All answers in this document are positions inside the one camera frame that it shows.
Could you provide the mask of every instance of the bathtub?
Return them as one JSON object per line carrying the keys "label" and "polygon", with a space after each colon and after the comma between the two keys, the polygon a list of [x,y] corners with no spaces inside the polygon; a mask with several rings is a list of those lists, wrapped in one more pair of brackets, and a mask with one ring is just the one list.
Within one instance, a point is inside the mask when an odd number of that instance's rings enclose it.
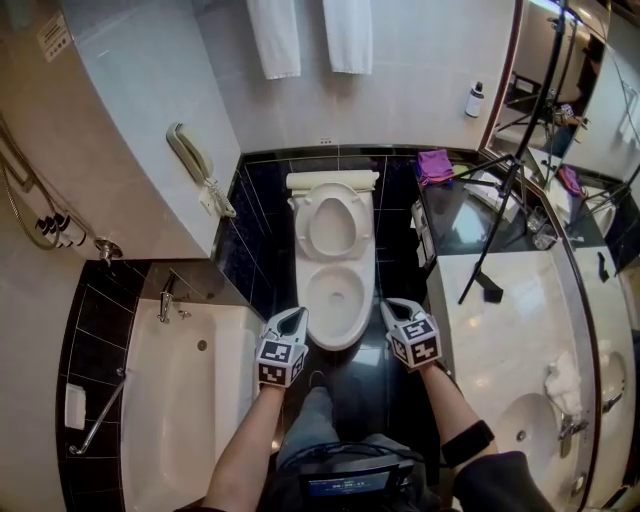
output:
{"label": "bathtub", "polygon": [[126,510],[172,511],[202,498],[211,472],[257,393],[262,328],[248,308],[140,300],[122,401]]}

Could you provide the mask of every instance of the toilet lid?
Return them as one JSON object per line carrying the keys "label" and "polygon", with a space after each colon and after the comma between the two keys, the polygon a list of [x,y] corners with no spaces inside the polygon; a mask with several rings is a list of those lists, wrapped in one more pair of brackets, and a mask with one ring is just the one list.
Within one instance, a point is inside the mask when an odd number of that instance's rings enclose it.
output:
{"label": "toilet lid", "polygon": [[322,183],[300,201],[296,238],[316,261],[359,258],[372,238],[373,223],[358,193],[344,183]]}

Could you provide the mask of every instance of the black sleeve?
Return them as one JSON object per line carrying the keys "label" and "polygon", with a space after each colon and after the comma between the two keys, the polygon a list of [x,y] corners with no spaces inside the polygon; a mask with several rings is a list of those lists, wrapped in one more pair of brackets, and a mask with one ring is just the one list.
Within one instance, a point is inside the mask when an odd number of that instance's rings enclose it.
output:
{"label": "black sleeve", "polygon": [[531,478],[522,452],[473,461],[456,476],[453,495],[465,512],[553,512]]}

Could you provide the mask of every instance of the toilet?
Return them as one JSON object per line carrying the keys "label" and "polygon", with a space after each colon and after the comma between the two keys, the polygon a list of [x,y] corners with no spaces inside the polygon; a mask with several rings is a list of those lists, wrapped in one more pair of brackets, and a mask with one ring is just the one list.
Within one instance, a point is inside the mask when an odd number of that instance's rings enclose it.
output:
{"label": "toilet", "polygon": [[287,176],[295,225],[298,305],[319,347],[344,350],[364,332],[375,286],[372,191],[379,173],[330,171]]}

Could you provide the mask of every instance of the leg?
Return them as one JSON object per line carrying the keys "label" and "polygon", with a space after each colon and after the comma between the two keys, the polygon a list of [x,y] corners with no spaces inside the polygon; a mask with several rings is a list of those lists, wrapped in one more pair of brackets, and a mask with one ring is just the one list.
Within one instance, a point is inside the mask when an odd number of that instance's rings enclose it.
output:
{"label": "leg", "polygon": [[376,446],[383,446],[384,448],[390,448],[392,450],[410,450],[407,446],[404,446],[393,439],[389,439],[382,434],[371,434],[362,440],[363,443],[375,444]]}
{"label": "leg", "polygon": [[318,444],[337,443],[333,428],[333,403],[326,388],[315,387],[304,399],[300,414],[282,440],[276,469],[289,457]]}

